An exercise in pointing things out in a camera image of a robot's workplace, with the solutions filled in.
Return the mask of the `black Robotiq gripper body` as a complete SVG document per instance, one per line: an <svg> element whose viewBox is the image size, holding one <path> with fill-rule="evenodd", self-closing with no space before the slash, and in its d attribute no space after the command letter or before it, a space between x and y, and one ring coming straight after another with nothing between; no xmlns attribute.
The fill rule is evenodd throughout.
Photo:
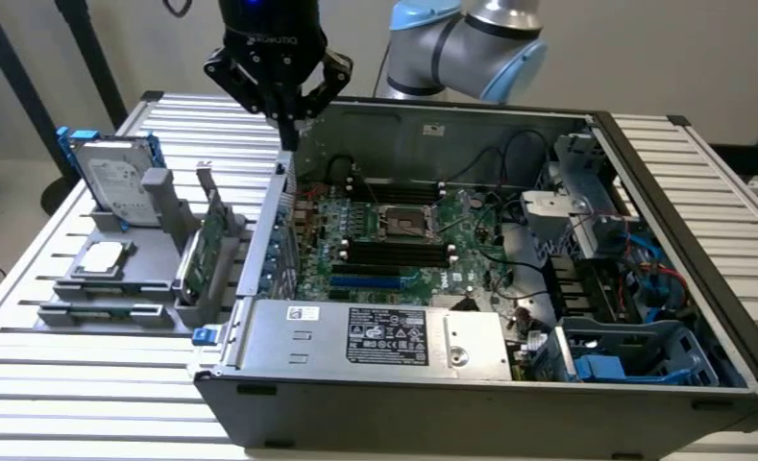
<svg viewBox="0 0 758 461"><path fill-rule="evenodd" d="M296 94L294 53L327 48L315 1L220 1L223 47L252 79L276 94Z"/></svg>

